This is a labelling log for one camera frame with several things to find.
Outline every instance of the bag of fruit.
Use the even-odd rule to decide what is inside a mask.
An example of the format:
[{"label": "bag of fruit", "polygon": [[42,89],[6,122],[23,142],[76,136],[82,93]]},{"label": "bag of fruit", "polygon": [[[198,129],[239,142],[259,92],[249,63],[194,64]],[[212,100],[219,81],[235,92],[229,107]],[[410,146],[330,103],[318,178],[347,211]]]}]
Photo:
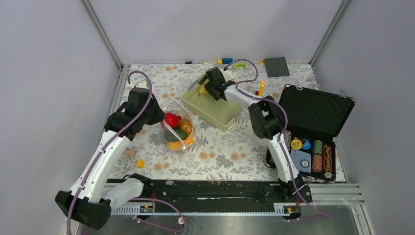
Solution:
[{"label": "bag of fruit", "polygon": [[190,115],[171,98],[161,104],[160,108],[166,113],[161,127],[167,147],[173,151],[185,151],[196,140],[196,130]]}]

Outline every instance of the plastic container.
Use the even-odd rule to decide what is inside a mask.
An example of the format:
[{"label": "plastic container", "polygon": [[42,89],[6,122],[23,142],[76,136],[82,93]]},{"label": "plastic container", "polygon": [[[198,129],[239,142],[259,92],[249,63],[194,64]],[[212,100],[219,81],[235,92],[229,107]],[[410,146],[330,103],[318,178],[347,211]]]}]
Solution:
[{"label": "plastic container", "polygon": [[242,108],[234,102],[215,100],[208,94],[199,94],[198,81],[205,74],[198,77],[181,95],[186,108],[199,115],[201,118],[214,125],[219,130],[226,132],[241,113]]},{"label": "plastic container", "polygon": [[186,112],[186,110],[184,110],[182,106],[180,106],[176,101],[170,98],[166,102],[161,104],[160,108],[165,113],[173,113],[176,116],[181,116],[182,119],[189,120],[190,125],[192,127],[190,133],[188,127],[186,129],[181,130],[178,125],[175,128],[187,134],[187,137],[184,140],[182,140],[182,138],[177,134],[177,132],[172,127],[170,127],[165,120],[163,120],[161,124],[161,127],[164,131],[163,136],[166,140],[166,146],[172,151],[186,151],[186,149],[189,148],[196,141],[196,129],[194,128],[192,118]]}]

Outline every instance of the brown fruit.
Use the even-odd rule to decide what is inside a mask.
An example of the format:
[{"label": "brown fruit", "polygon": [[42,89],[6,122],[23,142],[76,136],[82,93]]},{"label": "brown fruit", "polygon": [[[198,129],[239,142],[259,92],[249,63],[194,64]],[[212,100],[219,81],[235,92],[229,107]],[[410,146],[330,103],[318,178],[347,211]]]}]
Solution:
[{"label": "brown fruit", "polygon": [[193,126],[188,119],[181,119],[177,123],[176,128],[186,132],[186,134],[190,135],[192,133]]}]

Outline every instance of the light green tray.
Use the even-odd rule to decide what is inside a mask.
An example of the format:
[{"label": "light green tray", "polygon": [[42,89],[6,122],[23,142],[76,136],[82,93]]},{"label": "light green tray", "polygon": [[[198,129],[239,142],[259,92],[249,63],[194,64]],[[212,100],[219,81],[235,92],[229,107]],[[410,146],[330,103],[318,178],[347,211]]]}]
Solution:
[{"label": "light green tray", "polygon": [[190,109],[201,118],[214,125],[219,130],[226,132],[241,113],[241,106],[234,102],[215,100],[208,94],[199,95],[197,83],[205,74],[198,77],[180,96],[186,108]]}]

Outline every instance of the gray floor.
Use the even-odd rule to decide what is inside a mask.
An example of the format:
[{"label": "gray floor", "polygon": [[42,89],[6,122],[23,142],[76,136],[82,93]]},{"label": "gray floor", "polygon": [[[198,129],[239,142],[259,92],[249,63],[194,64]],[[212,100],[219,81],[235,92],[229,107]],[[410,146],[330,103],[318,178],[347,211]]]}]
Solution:
[{"label": "gray floor", "polygon": [[[302,207],[302,217],[315,215]],[[281,217],[269,216],[188,216],[186,235],[353,235],[358,234],[351,210],[347,206],[320,206],[320,210],[339,218],[321,217],[300,222],[280,222]],[[149,221],[175,227],[175,216],[153,216]],[[99,231],[88,235],[168,235],[170,232],[146,224],[138,224],[125,216],[112,216]]]}]

